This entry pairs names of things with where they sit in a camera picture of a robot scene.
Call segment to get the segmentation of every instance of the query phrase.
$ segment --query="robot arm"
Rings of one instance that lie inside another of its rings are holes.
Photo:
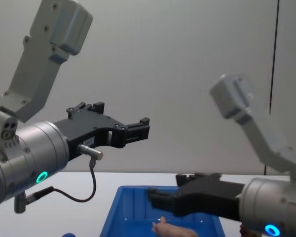
[[[26,122],[44,107],[60,65],[80,52],[91,22],[91,14],[75,0],[42,0],[9,90],[0,96],[0,203],[15,197],[17,213],[39,198],[26,198],[24,191],[70,160],[89,155],[93,171],[103,156],[95,147],[122,148],[148,138],[148,118],[124,125],[103,114],[102,102],[80,103],[67,109],[65,120],[17,130],[18,120]]]
[[[296,154],[242,75],[222,76],[211,93],[221,114],[242,126],[260,161],[289,171],[291,180],[257,178],[242,185],[221,181],[217,175],[177,175],[179,188],[174,194],[149,191],[152,205],[177,216],[206,212],[270,236],[296,237]]]

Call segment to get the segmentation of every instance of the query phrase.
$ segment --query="white wall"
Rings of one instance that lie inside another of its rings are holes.
[[[81,101],[104,101],[124,123],[151,118],[150,137],[99,148],[100,171],[261,174],[240,128],[221,118],[209,89],[245,73],[269,101],[277,0],[80,0],[93,14],[81,53],[59,72],[31,122],[57,121]],[[9,85],[39,6],[0,0],[0,93]],[[67,170],[88,170],[88,158]]]
[[[272,117],[296,149],[296,0],[281,0]]]

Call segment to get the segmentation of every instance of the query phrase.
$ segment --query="black bracket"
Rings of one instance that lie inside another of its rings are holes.
[[[139,123],[125,125],[110,116],[104,115],[104,103],[80,103],[67,108],[68,119],[56,122],[55,125],[66,136],[70,151],[70,160],[80,156],[77,153],[79,144],[91,148],[111,146],[123,148],[127,143],[148,139],[149,118]]]
[[[149,189],[154,208],[172,212],[175,216],[203,212],[239,221],[239,195],[243,184],[220,180],[221,175],[176,175],[178,189],[174,193]]]

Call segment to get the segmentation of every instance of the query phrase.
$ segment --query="blue plastic bin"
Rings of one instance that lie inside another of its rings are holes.
[[[186,217],[174,217],[172,213],[154,209],[148,201],[147,189],[151,186],[119,187],[105,221],[100,237],[155,237],[152,222],[161,216],[176,226],[195,230],[200,237],[225,237],[219,218],[195,213]],[[177,187],[157,187],[174,192]]]

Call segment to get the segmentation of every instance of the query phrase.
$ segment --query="white table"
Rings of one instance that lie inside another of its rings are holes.
[[[247,183],[254,176],[224,175],[222,180]],[[282,176],[268,178],[284,179]],[[52,193],[27,206],[23,214],[13,211],[13,199],[0,205],[0,237],[100,236],[116,190],[123,185],[176,185],[175,174],[96,173],[97,192],[87,203],[76,203]],[[27,194],[54,186],[74,197],[86,198],[92,192],[90,173],[59,173],[27,190]],[[238,237],[239,222],[221,218],[226,237]]]

